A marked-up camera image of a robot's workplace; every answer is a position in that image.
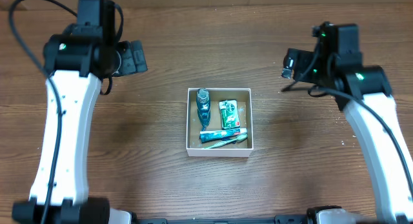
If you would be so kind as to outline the teal transparent bottle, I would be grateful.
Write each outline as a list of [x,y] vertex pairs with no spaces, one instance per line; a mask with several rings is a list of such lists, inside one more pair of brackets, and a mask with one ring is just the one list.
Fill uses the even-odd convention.
[[197,114],[199,121],[202,126],[202,131],[206,130],[207,126],[210,124],[210,94],[205,88],[200,88],[197,90],[196,97]]

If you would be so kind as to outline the green white toothbrush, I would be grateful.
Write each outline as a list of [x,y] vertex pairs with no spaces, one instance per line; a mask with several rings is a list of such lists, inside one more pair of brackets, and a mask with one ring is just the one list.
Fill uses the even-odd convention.
[[205,147],[205,149],[220,148],[220,147],[223,147],[225,145],[242,142],[242,141],[246,140],[247,137],[248,137],[248,134],[241,134],[238,137],[235,137],[234,139],[229,139],[229,140],[226,140],[226,141],[220,141],[220,142],[215,143],[214,145],[212,145],[210,147]]

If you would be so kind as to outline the teal toothpaste tube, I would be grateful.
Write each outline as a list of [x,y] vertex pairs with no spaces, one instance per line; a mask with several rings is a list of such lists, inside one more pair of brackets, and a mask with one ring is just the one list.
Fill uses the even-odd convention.
[[206,130],[200,132],[200,140],[202,143],[215,141],[223,138],[234,137],[241,134],[246,134],[246,128],[233,128],[228,130]]

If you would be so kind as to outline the green soap packet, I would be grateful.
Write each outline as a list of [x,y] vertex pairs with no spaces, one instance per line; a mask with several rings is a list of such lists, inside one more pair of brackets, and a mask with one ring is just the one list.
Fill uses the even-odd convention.
[[236,100],[220,101],[219,111],[221,114],[221,126],[224,130],[241,126]]

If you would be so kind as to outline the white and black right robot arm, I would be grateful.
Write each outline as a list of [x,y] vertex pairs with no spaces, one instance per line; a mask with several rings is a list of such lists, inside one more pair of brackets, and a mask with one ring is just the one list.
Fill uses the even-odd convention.
[[312,29],[313,51],[290,48],[282,77],[295,90],[309,83],[311,97],[332,96],[361,147],[376,201],[375,223],[412,223],[412,156],[399,126],[384,70],[363,65],[356,24],[324,22]]

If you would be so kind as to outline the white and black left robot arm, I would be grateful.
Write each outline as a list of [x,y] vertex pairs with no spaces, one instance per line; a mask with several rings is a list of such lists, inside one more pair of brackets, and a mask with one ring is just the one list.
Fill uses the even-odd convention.
[[133,212],[113,209],[89,196],[90,125],[107,79],[147,70],[140,41],[122,41],[121,7],[111,0],[79,0],[77,19],[53,35],[37,67],[45,75],[47,113],[41,159],[27,201],[16,202],[18,223],[137,222]]

